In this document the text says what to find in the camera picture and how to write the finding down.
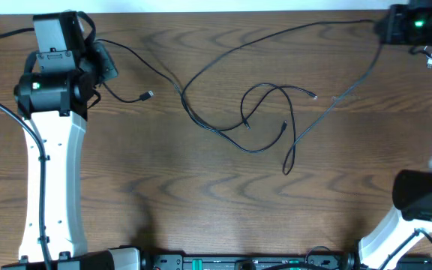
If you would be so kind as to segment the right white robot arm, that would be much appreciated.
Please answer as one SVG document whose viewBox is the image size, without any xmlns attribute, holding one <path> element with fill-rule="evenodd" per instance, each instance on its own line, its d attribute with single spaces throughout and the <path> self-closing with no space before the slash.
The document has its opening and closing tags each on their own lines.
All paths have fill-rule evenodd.
<svg viewBox="0 0 432 270">
<path fill-rule="evenodd" d="M 381 44 L 408 45 L 410 54 L 432 45 L 432 1 L 393 4 L 374 27 Z M 393 206 L 378 226 L 358 241 L 341 269 L 396 269 L 403 256 L 432 233 L 432 157 L 429 171 L 401 170 L 394 180 Z"/>
</svg>

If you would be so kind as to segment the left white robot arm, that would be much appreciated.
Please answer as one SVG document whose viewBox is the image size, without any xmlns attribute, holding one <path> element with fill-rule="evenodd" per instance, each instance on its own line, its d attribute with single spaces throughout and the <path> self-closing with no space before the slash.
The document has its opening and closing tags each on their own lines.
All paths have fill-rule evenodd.
<svg viewBox="0 0 432 270">
<path fill-rule="evenodd" d="M 28 154 L 25 229 L 14 269 L 140 269 L 135 247 L 88 249 L 80 202 L 80 160 L 97 86 L 118 72 L 82 11 L 33 17 L 38 48 L 14 88 Z"/>
</svg>

